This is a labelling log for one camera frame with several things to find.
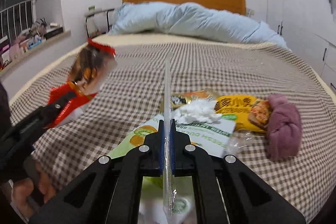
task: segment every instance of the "red snack packaging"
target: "red snack packaging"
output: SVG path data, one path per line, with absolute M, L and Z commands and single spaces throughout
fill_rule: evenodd
M 113 47 L 88 39 L 88 45 L 80 51 L 70 70 L 67 82 L 50 90 L 48 104 L 70 91 L 74 91 L 76 97 L 67 103 L 54 122 L 48 125 L 48 128 L 74 121 L 86 110 L 88 103 L 105 83 L 110 71 L 117 66 L 115 54 Z

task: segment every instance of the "yellow snack bag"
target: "yellow snack bag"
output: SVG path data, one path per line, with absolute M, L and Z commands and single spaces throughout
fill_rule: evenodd
M 221 96 L 215 105 L 216 113 L 236 122 L 236 129 L 266 133 L 271 109 L 267 100 L 247 94 Z

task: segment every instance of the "white wardrobe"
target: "white wardrobe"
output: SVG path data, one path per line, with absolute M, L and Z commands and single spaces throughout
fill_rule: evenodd
M 330 0 L 268 0 L 266 21 L 336 92 L 336 22 Z

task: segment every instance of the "white tissue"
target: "white tissue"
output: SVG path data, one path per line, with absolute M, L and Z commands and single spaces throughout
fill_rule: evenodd
M 173 119 L 177 123 L 190 124 L 192 122 L 212 123 L 218 121 L 222 114 L 214 111 L 216 101 L 207 99 L 197 99 L 188 105 L 183 105 L 173 112 Z

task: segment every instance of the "window sill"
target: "window sill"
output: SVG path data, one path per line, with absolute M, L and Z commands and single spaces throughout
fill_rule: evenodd
M 64 31 L 63 33 L 55 35 L 54 37 L 35 46 L 34 48 L 25 52 L 24 54 L 21 54 L 17 59 L 13 60 L 8 66 L 6 66 L 2 71 L 0 71 L 0 78 L 3 77 L 6 73 L 10 72 L 13 68 L 16 67 L 16 65 L 18 65 L 21 61 L 25 60 L 29 56 L 33 56 L 34 53 L 41 51 L 42 49 L 47 48 L 50 45 L 58 41 L 61 41 L 62 39 L 69 37 L 69 36 L 71 36 L 71 30 Z

